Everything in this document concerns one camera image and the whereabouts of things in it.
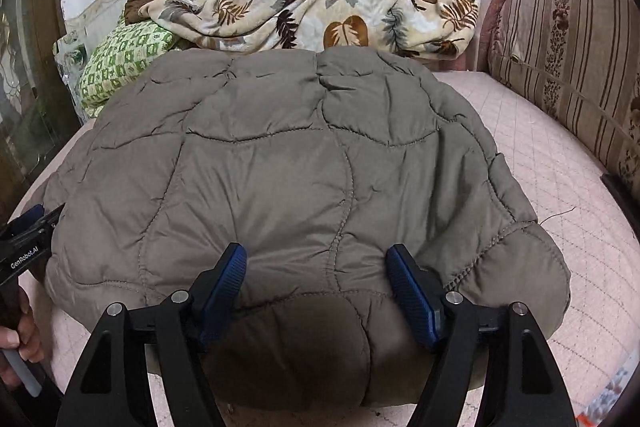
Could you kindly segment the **person's left hand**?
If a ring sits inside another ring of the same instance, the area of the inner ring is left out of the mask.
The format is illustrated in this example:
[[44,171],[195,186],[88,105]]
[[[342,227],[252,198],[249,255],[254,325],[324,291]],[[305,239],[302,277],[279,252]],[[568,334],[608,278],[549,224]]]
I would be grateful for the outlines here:
[[[14,350],[23,361],[40,363],[44,359],[44,347],[32,306],[25,294],[21,295],[20,307],[21,318],[15,329],[1,327],[1,350]],[[1,381],[9,389],[15,389],[22,383],[4,355],[1,355]]]

